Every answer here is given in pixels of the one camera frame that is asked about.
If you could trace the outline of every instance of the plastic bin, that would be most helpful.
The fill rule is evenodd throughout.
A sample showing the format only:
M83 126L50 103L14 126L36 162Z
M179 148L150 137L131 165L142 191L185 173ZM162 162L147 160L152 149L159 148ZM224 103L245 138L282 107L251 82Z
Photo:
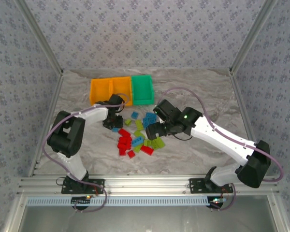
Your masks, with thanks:
M89 93L89 101L91 105L99 101L109 100L113 93L127 94L130 98L130 101L126 104L126 106L133 105L131 77L124 76L91 80ZM127 101L125 96L120 96L124 101Z
M131 86L131 77L124 76L124 77L113 77L113 93L125 93L129 96L129 102L126 106L133 105L132 99L132 86ZM128 100L125 96L120 95L125 102Z
M154 104L154 89L150 75L132 76L133 105Z

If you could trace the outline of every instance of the cable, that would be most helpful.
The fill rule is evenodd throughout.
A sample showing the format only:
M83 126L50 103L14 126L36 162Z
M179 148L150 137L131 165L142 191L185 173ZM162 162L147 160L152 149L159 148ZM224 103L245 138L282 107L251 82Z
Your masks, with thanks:
M280 170L280 176L279 176L278 178L276 178L276 179L263 179L263 181L265 181L265 182L276 182L276 181L281 180L281 179L284 177L284 170L283 170L281 164L280 164L280 163L279 163L279 162L278 162L274 157L272 157L271 155L267 154L266 152L264 152L264 151L262 151L262 150L260 150L260 149L258 149L258 148L256 148L256 147L253 147L253 146L250 146L250 145L246 145L245 143L242 143L242 142L240 142L240 141L237 141L237 140L235 140L235 139L233 139L233 138L231 138L231 137L225 135L225 134L222 133L221 131L219 131L219 130L214 126L213 122L211 121L211 119L210 119L210 117L209 117L209 115L208 115L208 113L207 113L207 110L206 110L206 108L205 108L205 105L204 105L202 99L201 99L197 94L195 94L193 91L191 91L190 89L188 89L188 88L184 88L184 87L173 87L173 88L170 88L170 89L166 90L166 91L161 95L161 97L159 98L157 104L161 101L162 97L163 97L166 93L168 93L168 92L170 92L170 91L172 91L172 90L175 90L175 89L182 89L182 90L188 91L189 93L191 93L194 97L196 97L196 98L199 100L199 102L200 102L200 104L201 104L201 106L202 106L202 109L203 109L203 111L204 111L204 116L205 116L205 118L207 119L209 125L212 127L213 130L215 130L215 131L216 131L218 134L220 134L222 137L224 137L224 138L226 138L226 139L228 139L228 140L230 140L230 141L232 141L232 142L234 142L234 143L236 143L236 144L239 144L239 145L241 145L241 146L244 146L244 147L247 147L247 148L253 149L253 150L255 150L255 151L257 151L257 152L259 152L259 153L265 155L267 158L269 158L271 161L273 161L273 162L278 166L278 168L279 168L279 170Z
M63 184L60 185L60 184L58 184L58 182L57 182L57 181L58 181L59 179L61 179L61 178L62 178L62 179L65 179L65 177L58 177L58 178L56 179L56 185L63 186Z
M176 139L178 139L178 140L180 140L180 141L188 141L188 140L190 140L190 139L192 139L192 136L190 137L190 138L188 138L188 139L181 139L181 138L178 138L178 137L176 137L174 134L172 134Z
M217 205L210 203L210 205L216 207L218 211L224 211L224 210L230 209L232 207L232 205L234 204L235 199L236 199L236 189L235 189L235 185L233 183L231 185L233 188L234 195L233 195L231 203L227 207L220 209Z
M102 191L104 192L105 194L105 198L104 198L104 201L102 203L101 206L99 206L98 208L95 208L95 209L92 209L92 210L77 210L78 212L82 212L82 213L89 213L89 212L95 212L95 211L98 211L100 209L102 209L106 202L107 202L107 192L105 190L104 187L98 185L98 184L95 184L95 183L90 183L90 182L86 182L86 181L82 181L82 180L79 180L78 178L76 178L76 176L74 176L72 173L70 173L70 170L68 168L66 168L62 163L60 163L59 161L55 160L54 158L52 158L45 150L45 145L46 145L46 142L47 142L47 139L52 135L52 133L61 125L63 124L64 122L66 122L68 119L76 116L76 115L81 115L83 113L86 113L88 111L91 111L91 110L94 110L94 109L97 109L97 108L102 108L102 107L121 107L121 106L124 106L125 104L127 104L129 102L129 96L124 94L124 93L118 93L118 95L124 95L126 98L127 98L127 102L126 103L123 103L123 104L119 104L119 105L93 105L92 107L89 107L85 110L81 110L81 111L78 111L78 112L75 112L73 114L70 114L69 116L65 117L64 119L62 119L59 123L57 123L50 131L49 133L46 135L46 137L43 139L43 142L42 142L42 152L44 153L44 155L46 157L48 157L51 161L53 161L54 163L58 164L60 167L62 167L66 172L67 172L67 175L69 175L72 179L78 181L79 183L82 183L82 184L85 184L85 185L90 185L90 186L95 186L95 187L98 187L100 189L102 189Z

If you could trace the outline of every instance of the blue lego brick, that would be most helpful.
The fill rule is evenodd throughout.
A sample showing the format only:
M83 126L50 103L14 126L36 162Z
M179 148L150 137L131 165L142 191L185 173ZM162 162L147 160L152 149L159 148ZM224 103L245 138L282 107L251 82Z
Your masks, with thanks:
M156 122L156 120L153 119L153 118L149 118L149 119L148 119L148 123L149 123L149 124L154 124L155 122Z
M154 113L146 113L147 118L153 118L155 121L157 120L157 115Z
M117 127L114 127L113 129L112 129L112 132L118 132L119 131L119 128L117 128Z
M148 118L147 117L143 118L143 126L144 126L144 128L148 127L148 125L149 125Z
M132 140L131 145L132 145L133 147L136 147L137 145L140 145L140 144L143 144L143 143L144 143L144 138L142 138L142 137L138 137L138 138Z
M137 113L137 112L133 112L132 113L132 115L131 115L131 117L133 118L133 119L137 119L137 117L139 116L139 113Z

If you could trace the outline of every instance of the black bracket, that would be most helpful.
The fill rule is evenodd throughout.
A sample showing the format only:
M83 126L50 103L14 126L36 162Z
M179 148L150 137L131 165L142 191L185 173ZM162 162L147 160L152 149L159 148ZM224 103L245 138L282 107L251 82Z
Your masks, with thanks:
M94 183L104 187L104 179L87 179L86 182ZM103 190L99 187L94 187L90 185L80 184L79 182L66 177L62 184L61 193L62 194L95 194L97 191L98 194L103 194Z
M191 178L189 179L189 184L188 187L190 188L190 193L191 194L196 194L196 193L215 193L215 194L222 194L222 193L233 193L233 188L232 186L229 185L224 185L222 187L216 188L216 189L209 189L205 185L205 180L204 178Z

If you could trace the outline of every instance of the white surface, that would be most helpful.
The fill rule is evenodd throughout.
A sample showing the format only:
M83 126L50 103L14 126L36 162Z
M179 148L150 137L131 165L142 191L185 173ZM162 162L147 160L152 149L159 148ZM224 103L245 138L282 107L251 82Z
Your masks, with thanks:
M60 110L68 112L88 108L91 78L142 75L152 76L155 102L161 94L171 87L187 87L197 93L204 101L208 113L217 125L246 138L246 132L239 107L235 99L228 72L206 69L141 69L141 70L100 70L71 71L63 74L63 84L53 119ZM182 90L176 90L165 96L175 107L183 110L191 106L202 112L197 99ZM152 112L153 105L125 107L120 114L130 118L133 111L142 119L146 112ZM124 126L131 133L136 131L135 123ZM162 138L166 146L149 156L142 151L129 159L119 157L117 149L118 133L114 133L94 123L86 127L80 156L90 174L205 174L212 166L225 166L234 161L223 151L207 142L193 139L186 142L174 137ZM57 155L47 147L52 157ZM45 156L37 165L36 174L65 174L56 164Z

